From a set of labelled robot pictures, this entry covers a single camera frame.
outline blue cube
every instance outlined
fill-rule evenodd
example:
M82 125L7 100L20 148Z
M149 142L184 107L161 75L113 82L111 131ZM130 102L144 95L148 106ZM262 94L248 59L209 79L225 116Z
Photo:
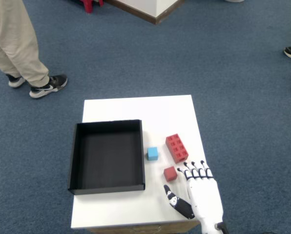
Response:
M147 159L149 161L157 160L159 157L159 153L157 152L156 147L148 148L147 149Z

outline white robotic hand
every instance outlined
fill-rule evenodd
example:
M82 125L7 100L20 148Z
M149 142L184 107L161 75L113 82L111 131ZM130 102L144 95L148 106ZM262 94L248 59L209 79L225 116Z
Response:
M178 168L187 179L187 191L191 201L190 205L173 194L167 185L164 186L167 197L173 208L187 218L190 213L201 222L203 234L227 234L223 223L223 205L220 199L216 180L208 165L192 162L184 163L185 168Z

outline red chair leg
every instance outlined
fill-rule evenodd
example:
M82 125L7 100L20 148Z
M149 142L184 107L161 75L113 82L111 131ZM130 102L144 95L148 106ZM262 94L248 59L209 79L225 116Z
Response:
M91 13L92 12L92 0L82 0L83 1L83 5L85 6L85 11L87 13Z

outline black box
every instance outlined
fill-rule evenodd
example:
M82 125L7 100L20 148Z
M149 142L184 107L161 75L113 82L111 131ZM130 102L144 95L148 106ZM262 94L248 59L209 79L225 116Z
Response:
M141 120L75 126L68 190L75 195L144 190Z

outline red block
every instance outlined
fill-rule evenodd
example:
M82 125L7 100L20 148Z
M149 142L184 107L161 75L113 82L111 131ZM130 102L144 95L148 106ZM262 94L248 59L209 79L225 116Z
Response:
M177 172L174 167L168 167L164 169L164 176L167 181L175 180L177 178Z
M185 161L188 158L189 154L186 151L178 134L166 137L165 143L171 155L173 156L175 163Z

